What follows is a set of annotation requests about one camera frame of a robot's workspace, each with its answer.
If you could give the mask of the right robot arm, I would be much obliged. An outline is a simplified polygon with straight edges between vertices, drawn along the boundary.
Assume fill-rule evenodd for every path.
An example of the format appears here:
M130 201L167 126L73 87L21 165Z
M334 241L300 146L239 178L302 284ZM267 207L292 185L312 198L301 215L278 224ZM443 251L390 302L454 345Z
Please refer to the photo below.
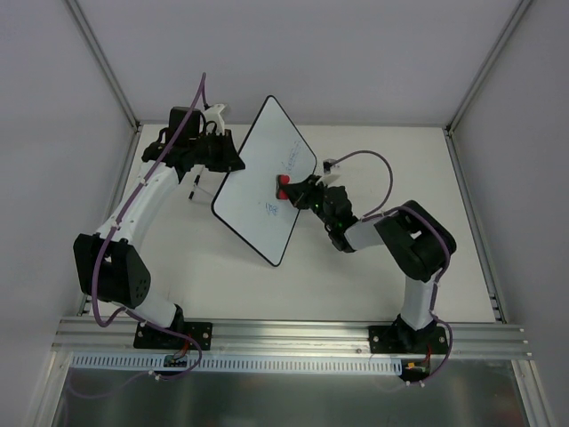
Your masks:
M276 198L311 211L338 251L352 254L380 247L390 256L405 289L396 319L378 341L392 351L425 351L436 338L438 285L457 249L450 231L415 200L369 218L358 217L343 186L332 186L314 174L299 182L279 175Z

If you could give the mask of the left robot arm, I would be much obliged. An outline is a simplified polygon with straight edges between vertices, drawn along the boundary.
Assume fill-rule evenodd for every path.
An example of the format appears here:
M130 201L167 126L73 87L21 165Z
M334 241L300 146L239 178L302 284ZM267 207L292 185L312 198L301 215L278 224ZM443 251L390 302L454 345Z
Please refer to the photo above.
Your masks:
M109 218L92 234L79 235L73 245L81 290L92 298L96 322L109 326L100 315L100 302L118 313L154 327L155 338L174 348L185 337L182 308L151 289L151 274L140 248L165 200L195 166L215 173L245 168L225 125L224 103L203 109L172 108L168 125L143 151L132 186Z

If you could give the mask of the red black whiteboard eraser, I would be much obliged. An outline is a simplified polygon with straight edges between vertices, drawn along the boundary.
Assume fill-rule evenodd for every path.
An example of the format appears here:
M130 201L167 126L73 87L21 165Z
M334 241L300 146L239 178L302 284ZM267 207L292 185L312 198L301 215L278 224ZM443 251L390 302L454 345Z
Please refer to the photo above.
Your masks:
M290 182L290 176L286 174L279 174L276 177L276 199L277 200L287 200L288 195L285 192L285 187Z

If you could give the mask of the white whiteboard black frame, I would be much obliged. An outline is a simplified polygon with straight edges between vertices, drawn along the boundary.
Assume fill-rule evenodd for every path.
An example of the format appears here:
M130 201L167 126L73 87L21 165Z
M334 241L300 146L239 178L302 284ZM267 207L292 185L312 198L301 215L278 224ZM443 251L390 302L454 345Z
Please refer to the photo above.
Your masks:
M317 156L275 96L269 95L238 151L245 169L228 173L212 213L269 265L281 264L299 210L276 198L276 178L299 182L317 169Z

